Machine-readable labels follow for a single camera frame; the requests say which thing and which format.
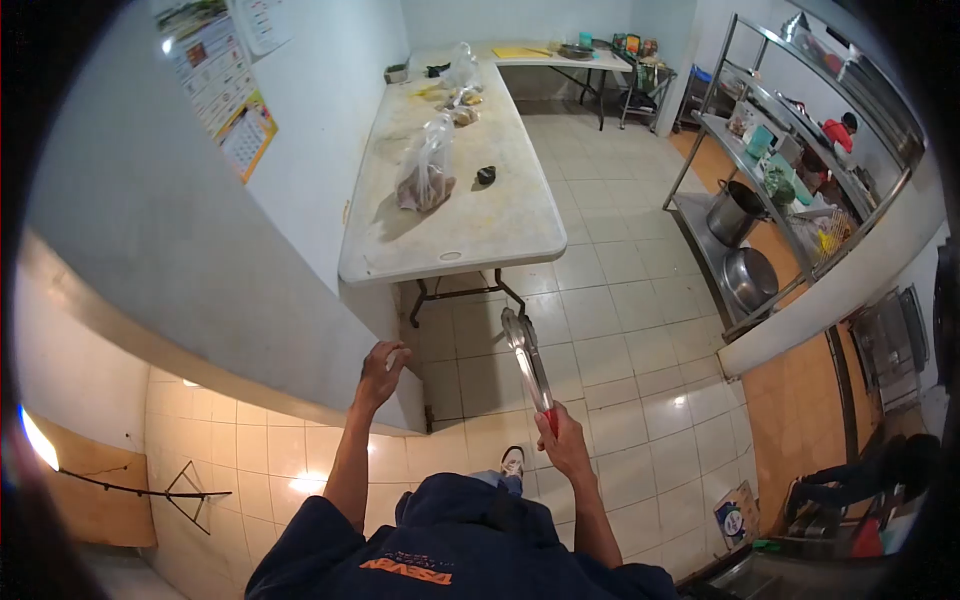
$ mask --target black hair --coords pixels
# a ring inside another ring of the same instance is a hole
[[[852,112],[844,112],[843,118],[840,120],[843,121],[844,125],[856,131],[856,115],[854,115]]]

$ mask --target paper sheet on wall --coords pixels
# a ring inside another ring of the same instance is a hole
[[[274,138],[224,0],[152,0],[161,49],[180,77],[206,132],[244,183]]]

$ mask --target navy blue shirt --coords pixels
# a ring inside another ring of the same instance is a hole
[[[608,569],[569,552],[550,511],[471,477],[438,473],[369,540],[330,502],[306,499],[253,572],[246,597],[676,599],[662,568]]]

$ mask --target person's hand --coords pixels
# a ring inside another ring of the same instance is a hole
[[[387,370],[387,359],[394,351],[394,364]],[[403,342],[378,342],[363,361],[353,406],[372,417],[396,389],[400,372],[411,354]]]
[[[560,402],[555,402],[554,406],[557,410],[557,437],[554,437],[550,430],[550,421],[544,413],[534,415],[540,431],[537,450],[546,450],[550,462],[570,483],[577,483],[585,478],[589,480],[593,477],[593,469],[590,468],[587,443],[584,441],[584,427],[566,412],[566,407]]]

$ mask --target metal bowl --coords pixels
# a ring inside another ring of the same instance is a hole
[[[593,58],[593,48],[581,46],[580,44],[564,44],[557,51],[557,54],[565,59],[571,60],[590,60]]]
[[[747,313],[757,310],[780,290],[777,272],[762,252],[738,248],[723,261],[723,283]]]

